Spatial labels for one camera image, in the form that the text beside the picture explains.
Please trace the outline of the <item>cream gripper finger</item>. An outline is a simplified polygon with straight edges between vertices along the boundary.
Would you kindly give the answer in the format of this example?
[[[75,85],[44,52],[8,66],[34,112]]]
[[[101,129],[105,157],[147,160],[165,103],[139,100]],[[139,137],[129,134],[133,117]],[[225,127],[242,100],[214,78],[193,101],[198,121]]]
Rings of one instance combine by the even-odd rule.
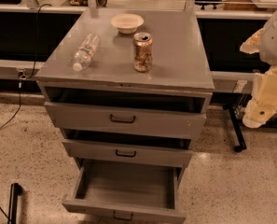
[[[247,38],[240,46],[240,51],[247,54],[259,53],[260,51],[260,38],[264,29],[261,28]]]
[[[277,108],[251,99],[244,109],[242,123],[248,128],[259,128],[276,113]]]

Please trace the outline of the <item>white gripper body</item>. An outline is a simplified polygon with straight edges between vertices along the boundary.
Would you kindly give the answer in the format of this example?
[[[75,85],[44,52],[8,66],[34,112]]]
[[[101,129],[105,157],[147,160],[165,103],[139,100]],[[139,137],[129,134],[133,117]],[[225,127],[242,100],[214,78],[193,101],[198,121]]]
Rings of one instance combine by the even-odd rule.
[[[256,74],[253,85],[253,99],[277,108],[277,66],[264,74]]]

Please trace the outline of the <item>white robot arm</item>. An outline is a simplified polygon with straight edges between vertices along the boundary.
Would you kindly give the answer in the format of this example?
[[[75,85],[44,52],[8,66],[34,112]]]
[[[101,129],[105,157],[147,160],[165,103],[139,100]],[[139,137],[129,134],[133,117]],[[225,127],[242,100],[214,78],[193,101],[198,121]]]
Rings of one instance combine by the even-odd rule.
[[[240,51],[258,53],[260,60],[270,65],[264,74],[255,74],[252,98],[242,118],[246,127],[258,128],[277,111],[277,10],[261,29],[242,43]]]

